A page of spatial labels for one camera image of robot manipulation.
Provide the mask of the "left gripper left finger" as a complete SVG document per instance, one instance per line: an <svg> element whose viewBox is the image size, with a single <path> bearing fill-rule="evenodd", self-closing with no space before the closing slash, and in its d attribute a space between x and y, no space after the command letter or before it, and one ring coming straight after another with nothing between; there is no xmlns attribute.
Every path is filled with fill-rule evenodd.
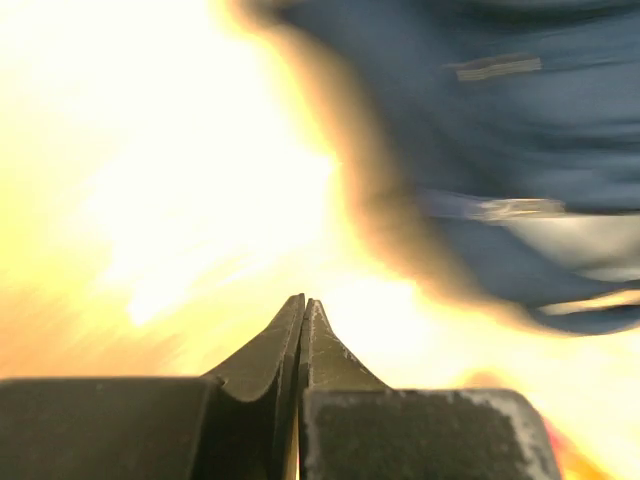
<svg viewBox="0 0 640 480"><path fill-rule="evenodd" d="M5 479L292 479L305 299L195 377L8 379Z"/></svg>

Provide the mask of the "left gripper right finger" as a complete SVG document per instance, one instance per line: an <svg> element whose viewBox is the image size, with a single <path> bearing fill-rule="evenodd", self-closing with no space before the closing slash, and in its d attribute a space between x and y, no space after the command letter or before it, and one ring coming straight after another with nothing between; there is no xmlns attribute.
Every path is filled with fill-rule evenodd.
<svg viewBox="0 0 640 480"><path fill-rule="evenodd" d="M505 388L393 389L309 300L299 414L303 479L559 479L542 417Z"/></svg>

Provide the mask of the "navy blue school backpack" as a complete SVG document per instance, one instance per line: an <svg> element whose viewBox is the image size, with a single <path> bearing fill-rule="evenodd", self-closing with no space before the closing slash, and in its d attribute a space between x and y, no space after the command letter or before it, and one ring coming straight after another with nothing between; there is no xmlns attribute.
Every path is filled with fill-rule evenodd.
<svg viewBox="0 0 640 480"><path fill-rule="evenodd" d="M539 325L639 323L635 1L253 1L361 80L413 203Z"/></svg>

